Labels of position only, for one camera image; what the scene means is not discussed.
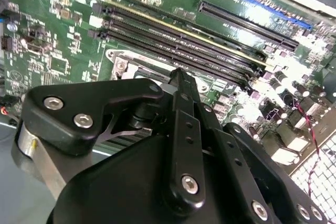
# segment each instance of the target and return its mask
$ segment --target pcie slot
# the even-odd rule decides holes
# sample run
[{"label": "pcie slot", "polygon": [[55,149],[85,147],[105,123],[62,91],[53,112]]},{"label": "pcie slot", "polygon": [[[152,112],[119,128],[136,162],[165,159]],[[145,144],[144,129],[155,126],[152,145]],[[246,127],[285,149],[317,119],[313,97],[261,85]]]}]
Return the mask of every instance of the pcie slot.
[{"label": "pcie slot", "polygon": [[191,33],[177,26],[173,26],[166,22],[163,22],[160,19],[151,17],[147,15],[146,12],[141,13],[141,12],[138,12],[137,10],[133,10],[129,7],[123,6],[119,3],[112,2],[112,1],[109,1],[108,3],[109,5],[103,5],[103,6],[100,4],[94,4],[92,8],[93,12],[96,15],[105,14],[108,16],[120,13],[122,15],[125,15],[125,17],[136,19],[139,22],[143,22],[144,24],[148,24],[154,27],[160,25],[162,27],[161,29],[166,29],[165,31],[169,30],[170,32],[174,32],[176,36],[187,38],[188,40],[194,43],[198,43],[199,45],[205,46],[213,51],[217,51],[221,55],[224,55],[224,56],[230,55],[230,57],[233,57],[233,58],[236,57],[237,60],[243,63],[257,64],[258,67],[270,66],[263,62],[266,59],[266,55],[264,55],[258,50],[255,50],[255,49],[247,50],[246,47],[241,47],[238,49],[226,47],[216,42],[216,40],[218,39],[217,37],[211,37],[211,39],[204,38],[195,33]]},{"label": "pcie slot", "polygon": [[231,52],[228,51],[224,51],[220,48],[216,48],[214,46],[211,46],[205,42],[202,41],[198,41],[194,38],[190,38],[189,36],[183,35],[181,33],[178,33],[176,31],[174,31],[173,29],[164,27],[160,24],[151,22],[148,19],[145,18],[141,18],[135,15],[132,15],[130,13],[127,13],[123,10],[117,9],[115,10],[114,13],[110,13],[109,16],[113,17],[113,15],[120,15],[121,18],[129,18],[132,20],[135,20],[136,22],[140,22],[142,24],[146,24],[150,27],[153,28],[153,32],[156,31],[158,36],[164,36],[164,35],[168,35],[166,38],[169,39],[174,38],[176,40],[180,40],[182,41],[186,46],[190,46],[191,49],[193,50],[198,50],[199,52],[203,53],[203,54],[207,54],[207,55],[213,55],[215,56],[217,59],[220,59],[222,61],[226,61],[227,63],[233,63],[236,66],[244,66],[246,69],[253,69],[253,71],[256,71],[258,66],[254,63],[254,62],[250,62],[249,60],[246,60],[240,56],[237,56]]},{"label": "pcie slot", "polygon": [[290,22],[292,22],[293,24],[296,24],[296,25],[298,25],[298,26],[300,26],[300,27],[302,27],[302,28],[304,28],[304,29],[308,29],[308,30],[311,30],[311,29],[312,29],[312,26],[309,25],[309,24],[307,24],[306,22],[303,22],[303,21],[298,20],[298,19],[296,19],[296,18],[287,17],[287,16],[286,16],[285,14],[283,14],[282,12],[277,11],[277,10],[275,10],[275,9],[269,7],[269,6],[266,6],[266,5],[260,3],[260,2],[258,2],[258,1],[256,1],[256,0],[243,0],[243,1],[249,2],[249,3],[251,3],[251,4],[253,4],[253,5],[256,5],[256,6],[260,6],[261,8],[263,8],[263,9],[269,11],[270,13],[277,15],[277,16],[280,17],[281,19],[290,21]]},{"label": "pcie slot", "polygon": [[224,10],[206,1],[201,1],[198,11],[211,18],[233,26],[239,30],[243,30],[247,33],[253,34],[258,38],[277,45],[283,49],[294,52],[296,48],[300,45],[297,41],[291,38],[276,33],[265,27],[259,26],[249,20],[241,18],[233,13],[228,12],[227,10]]},{"label": "pcie slot", "polygon": [[215,78],[223,79],[232,84],[236,84],[241,88],[248,88],[248,82],[244,79],[232,77],[228,72],[220,72],[220,69],[215,68],[214,66],[203,65],[199,62],[194,62],[188,58],[184,58],[183,55],[179,54],[174,50],[174,48],[162,47],[159,44],[151,44],[147,41],[140,40],[138,38],[131,38],[127,34],[115,33],[112,31],[89,31],[91,33],[90,37],[100,37],[101,39],[109,38],[112,40],[116,40],[118,42],[124,43],[128,46],[132,46],[134,48],[138,48],[139,50],[146,51],[150,54],[155,55],[158,59],[161,59],[165,62],[172,64],[173,66],[182,67],[184,69],[188,69],[189,71],[197,71],[208,74]]},{"label": "pcie slot", "polygon": [[171,46],[176,48],[176,50],[180,50],[181,52],[187,53],[191,56],[193,56],[195,59],[198,59],[200,61],[203,61],[204,63],[207,64],[213,64],[213,65],[219,65],[224,69],[227,69],[228,71],[233,71],[235,73],[239,73],[239,74],[248,74],[250,76],[253,76],[253,72],[251,71],[251,69],[246,69],[246,68],[239,68],[237,66],[239,66],[238,62],[235,65],[235,62],[233,61],[221,61],[218,60],[216,58],[212,58],[211,56],[206,55],[203,52],[198,52],[197,50],[190,48],[188,46],[185,46],[182,41],[182,43],[176,43],[176,41],[171,41],[172,38],[167,38],[167,37],[161,37],[158,34],[155,33],[151,33],[150,31],[141,29],[139,27],[136,26],[132,26],[130,24],[125,24],[122,23],[118,20],[113,20],[112,21],[113,24],[111,25],[111,27],[113,28],[118,28],[120,30],[123,30],[127,33],[136,33],[139,35],[142,35],[146,38],[150,38],[153,41],[157,41],[159,43],[161,43],[162,45],[167,45],[167,46]]}]

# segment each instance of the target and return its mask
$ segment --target wire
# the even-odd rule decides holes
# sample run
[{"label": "wire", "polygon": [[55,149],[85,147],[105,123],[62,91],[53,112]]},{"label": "wire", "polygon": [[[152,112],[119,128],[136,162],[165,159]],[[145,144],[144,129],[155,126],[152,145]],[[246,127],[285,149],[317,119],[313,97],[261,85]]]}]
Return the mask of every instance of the wire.
[{"label": "wire", "polygon": [[313,127],[310,123],[309,116],[305,113],[305,111],[303,110],[303,108],[301,107],[301,105],[299,103],[296,104],[296,107],[298,108],[299,112],[303,115],[303,117],[306,119],[306,123],[307,123],[307,125],[310,129],[310,134],[312,136],[312,140],[313,140],[315,148],[316,148],[316,154],[318,156],[318,158],[316,159],[312,169],[309,172],[309,176],[308,176],[308,196],[311,197],[311,192],[312,192],[312,190],[311,190],[311,176],[314,174],[318,163],[321,161],[320,148],[319,148],[319,145],[316,141],[315,132],[314,132]]},{"label": "wire", "polygon": [[2,107],[2,108],[0,109],[0,111],[1,111],[1,114],[2,114],[2,115],[8,115],[8,112],[6,111],[6,108],[5,108],[5,107]]}]

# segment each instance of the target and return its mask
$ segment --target black ram slot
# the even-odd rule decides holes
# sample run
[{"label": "black ram slot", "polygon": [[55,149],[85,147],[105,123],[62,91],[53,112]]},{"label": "black ram slot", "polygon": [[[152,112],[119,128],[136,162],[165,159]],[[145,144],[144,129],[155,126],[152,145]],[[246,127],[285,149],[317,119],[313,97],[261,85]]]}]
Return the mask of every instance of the black ram slot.
[{"label": "black ram slot", "polygon": [[209,30],[206,27],[200,26],[200,25],[198,25],[194,22],[190,22],[188,20],[182,19],[182,18],[180,18],[180,17],[178,17],[174,14],[171,14],[171,13],[163,11],[159,8],[156,8],[155,6],[147,5],[147,4],[145,4],[141,1],[137,1],[137,0],[125,0],[125,1],[131,3],[133,7],[137,8],[137,10],[141,9],[141,11],[145,11],[146,13],[152,12],[152,13],[160,14],[162,16],[166,16],[168,18],[176,20],[177,22],[179,22],[180,24],[183,24],[186,27],[190,26],[190,27],[196,28],[198,30],[202,30],[212,37],[211,40],[213,40],[213,42],[220,41],[220,44],[224,44],[224,45],[229,46],[229,47],[234,46],[236,50],[240,50],[240,51],[245,52],[247,54],[248,53],[256,54],[256,55],[258,55],[258,57],[262,61],[265,61],[266,58],[267,58],[267,56],[264,55],[261,51],[255,49],[253,47],[242,44],[242,43],[240,43],[236,40],[227,38],[220,33],[217,33],[213,30]]},{"label": "black ram slot", "polygon": [[254,76],[254,74],[253,74],[253,72],[251,72],[251,70],[237,68],[234,65],[234,63],[231,63],[229,61],[223,62],[221,60],[214,59],[210,56],[205,55],[204,53],[200,53],[200,52],[198,52],[196,50],[193,50],[192,48],[189,48],[185,45],[172,42],[167,38],[162,38],[162,37],[160,37],[156,34],[153,34],[149,31],[143,30],[139,27],[132,26],[130,24],[125,24],[125,23],[122,23],[122,22],[117,21],[117,20],[113,20],[112,27],[123,30],[123,31],[127,32],[128,34],[135,33],[136,36],[141,35],[141,36],[144,36],[146,38],[150,38],[153,41],[161,43],[162,45],[166,45],[168,47],[173,47],[176,50],[181,51],[182,53],[186,53],[186,54],[194,57],[199,62],[201,61],[203,63],[210,64],[210,65],[219,65],[222,68],[226,69],[227,71],[233,71],[233,73],[238,73],[238,74],[241,74],[243,76],[245,76],[245,75],[249,75],[250,77]]},{"label": "black ram slot", "polygon": [[253,34],[258,38],[277,45],[283,49],[294,52],[299,46],[299,43],[291,38],[274,32],[266,27],[259,26],[258,24],[241,18],[233,13],[228,12],[227,10],[224,10],[206,1],[201,1],[198,11],[237,29]]},{"label": "black ram slot", "polygon": [[106,15],[108,15],[109,17],[113,17],[113,15],[117,15],[120,17],[126,17],[129,19],[132,19],[136,22],[140,22],[146,25],[149,25],[153,28],[159,29],[161,31],[163,31],[164,33],[170,34],[172,36],[176,36],[179,38],[183,38],[185,41],[188,41],[188,43],[194,44],[200,48],[204,48],[205,50],[208,50],[209,53],[211,54],[219,54],[219,58],[222,57],[226,57],[226,58],[230,58],[232,60],[235,60],[237,62],[239,62],[239,64],[246,66],[247,68],[251,68],[253,69],[253,71],[257,71],[258,68],[263,68],[263,66],[257,65],[255,62],[245,59],[239,55],[236,55],[230,51],[224,50],[222,48],[216,47],[214,45],[211,45],[209,43],[206,43],[204,41],[201,41],[199,39],[195,39],[191,36],[188,36],[184,33],[180,33],[172,28],[169,28],[167,26],[163,26],[159,23],[156,23],[154,21],[151,21],[149,19],[143,18],[141,16],[135,15],[127,10],[124,10],[122,8],[118,8],[116,6],[111,6],[111,7],[103,7],[99,4],[95,4],[95,6],[93,7],[93,11],[96,12],[97,14],[100,13],[105,13]]},{"label": "black ram slot", "polygon": [[213,76],[215,78],[220,78],[232,84],[238,85],[242,89],[249,89],[249,85],[246,80],[237,79],[235,77],[228,75],[227,73],[218,72],[218,70],[213,69],[212,66],[207,66],[207,65],[204,66],[204,65],[199,64],[198,62],[194,62],[189,59],[184,59],[183,57],[181,57],[180,55],[177,55],[173,51],[166,51],[165,48],[162,48],[159,45],[151,45],[148,42],[135,39],[135,38],[130,38],[127,35],[113,33],[111,31],[98,33],[96,31],[90,30],[89,34],[91,34],[90,36],[93,38],[95,37],[100,37],[102,39],[109,38],[109,39],[123,42],[134,48],[138,48],[140,50],[152,53],[155,56],[157,56],[158,59],[161,58],[165,60],[166,62],[169,62],[173,66],[179,66],[185,69],[189,69],[190,71],[199,71],[199,72],[208,74],[210,76]]}]

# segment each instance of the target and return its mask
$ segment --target silver screw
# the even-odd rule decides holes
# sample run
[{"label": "silver screw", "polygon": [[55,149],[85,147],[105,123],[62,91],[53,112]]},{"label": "silver screw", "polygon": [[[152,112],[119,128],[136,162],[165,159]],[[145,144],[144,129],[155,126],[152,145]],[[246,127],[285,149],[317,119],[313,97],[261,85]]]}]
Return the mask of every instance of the silver screw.
[{"label": "silver screw", "polygon": [[80,128],[88,129],[91,126],[93,126],[93,120],[89,115],[85,114],[78,114],[73,119],[75,125],[77,125]]},{"label": "silver screw", "polygon": [[186,100],[186,101],[189,100],[188,96],[185,93],[182,93],[181,96],[184,100]]},{"label": "silver screw", "polygon": [[43,104],[50,110],[60,110],[64,106],[62,100],[57,97],[47,97],[44,99]]},{"label": "silver screw", "polygon": [[126,65],[125,65],[124,62],[122,62],[122,61],[118,61],[118,62],[117,62],[117,69],[118,69],[119,71],[123,71],[123,70],[125,70],[125,68],[126,68]]},{"label": "silver screw", "polygon": [[253,207],[253,211],[257,214],[257,216],[261,220],[266,221],[268,219],[267,211],[262,204],[260,204],[256,200],[253,200],[252,201],[252,207]]},{"label": "silver screw", "polygon": [[182,177],[182,186],[190,194],[196,194],[198,192],[198,184],[191,176],[185,175]]},{"label": "silver screw", "polygon": [[16,33],[17,32],[17,25],[15,23],[13,23],[13,22],[9,22],[7,24],[7,29],[8,29],[8,31]]},{"label": "silver screw", "polygon": [[205,110],[207,112],[211,112],[212,111],[212,109],[208,105],[204,105],[204,108],[205,108]]},{"label": "silver screw", "polygon": [[323,220],[322,214],[313,206],[310,206],[311,211],[318,220]]},{"label": "silver screw", "polygon": [[234,129],[236,132],[240,133],[240,128],[239,128],[239,127],[237,127],[237,126],[233,126],[233,129]]},{"label": "silver screw", "polygon": [[306,220],[310,220],[309,213],[308,213],[308,211],[307,211],[303,206],[301,206],[300,204],[297,204],[297,208],[298,208],[300,214],[301,214]]},{"label": "silver screw", "polygon": [[151,90],[153,90],[154,92],[158,92],[159,91],[159,89],[157,88],[157,86],[155,86],[155,85],[150,85],[149,86],[149,88],[151,89]]}]

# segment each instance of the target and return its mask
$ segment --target ram slot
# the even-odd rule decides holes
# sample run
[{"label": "ram slot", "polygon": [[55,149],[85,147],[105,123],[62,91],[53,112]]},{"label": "ram slot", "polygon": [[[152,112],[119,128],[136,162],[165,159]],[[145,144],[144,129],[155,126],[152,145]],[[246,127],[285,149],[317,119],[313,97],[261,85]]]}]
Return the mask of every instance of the ram slot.
[{"label": "ram slot", "polygon": [[223,69],[227,69],[228,71],[233,71],[234,73],[247,75],[250,77],[254,77],[254,73],[251,69],[245,68],[240,65],[239,62],[232,61],[230,59],[224,58],[224,60],[219,60],[218,58],[213,58],[206,53],[208,52],[199,52],[198,48],[191,48],[187,43],[184,43],[184,40],[180,38],[173,38],[168,36],[161,36],[162,34],[155,33],[153,30],[145,30],[143,28],[137,27],[135,25],[131,25],[129,23],[123,23],[118,20],[112,19],[112,24],[109,28],[117,28],[119,30],[123,30],[126,33],[135,33],[136,35],[141,35],[146,38],[150,38],[153,41],[161,43],[162,45],[167,45],[176,48],[180,52],[187,53],[188,55],[193,56],[198,61],[202,61],[203,63],[210,65],[219,65]]},{"label": "ram slot", "polygon": [[152,26],[153,28],[160,29],[165,33],[169,33],[171,35],[184,38],[186,41],[194,43],[197,46],[207,48],[207,50],[214,51],[217,54],[220,54],[222,57],[228,57],[233,60],[239,61],[242,64],[250,65],[252,69],[265,68],[265,66],[268,66],[266,63],[262,62],[265,60],[266,56],[258,50],[254,50],[253,52],[251,52],[247,50],[245,47],[237,50],[223,45],[219,45],[215,41],[202,38],[197,34],[193,34],[191,32],[182,30],[178,27],[166,24],[161,20],[149,17],[146,14],[139,14],[139,12],[131,10],[128,7],[123,6],[121,7],[121,5],[119,5],[118,3],[113,4],[111,3],[111,5],[103,5],[103,6],[96,3],[93,5],[92,10],[96,15],[103,14],[109,17],[116,15],[136,20],[143,24]]},{"label": "ram slot", "polygon": [[294,52],[299,46],[299,43],[280,33],[276,33],[266,27],[259,26],[247,19],[241,18],[233,13],[228,12],[218,6],[210,4],[206,1],[201,1],[198,11],[211,18],[219,20],[224,24],[228,24],[239,30],[246,31],[258,38],[270,42],[278,47]]},{"label": "ram slot", "polygon": [[132,37],[129,34],[120,31],[94,31],[89,30],[89,37],[92,38],[108,38],[115,40],[125,45],[137,48],[141,51],[147,52],[156,56],[157,59],[163,60],[173,66],[181,67],[191,72],[201,72],[208,74],[215,78],[223,79],[231,84],[240,86],[242,89],[249,89],[248,81],[243,76],[237,76],[230,71],[221,69],[214,65],[207,65],[206,63],[194,61],[194,58],[188,54],[176,50],[174,47],[168,47],[159,43],[150,43],[139,37]]}]

